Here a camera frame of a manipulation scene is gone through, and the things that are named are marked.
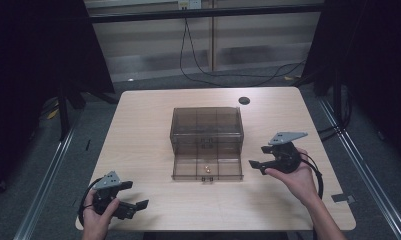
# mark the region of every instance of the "transparent plastic box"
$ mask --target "transparent plastic box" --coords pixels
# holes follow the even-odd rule
[[[170,139],[174,180],[242,180],[240,108],[175,108]]]

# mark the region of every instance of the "light wood tabletop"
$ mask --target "light wood tabletop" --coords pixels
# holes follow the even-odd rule
[[[242,105],[240,97],[250,103]],[[240,107],[244,129],[241,181],[174,181],[170,141],[176,107]],[[123,202],[149,199],[134,218],[113,218],[110,228],[128,231],[290,231],[310,230],[306,208],[283,183],[252,169],[248,160],[274,160],[261,146],[277,132],[307,132],[294,140],[306,149],[323,174],[323,201],[342,230],[356,222],[342,193],[318,133],[297,88],[213,88],[128,91],[122,94],[91,181],[115,170],[132,189]]]

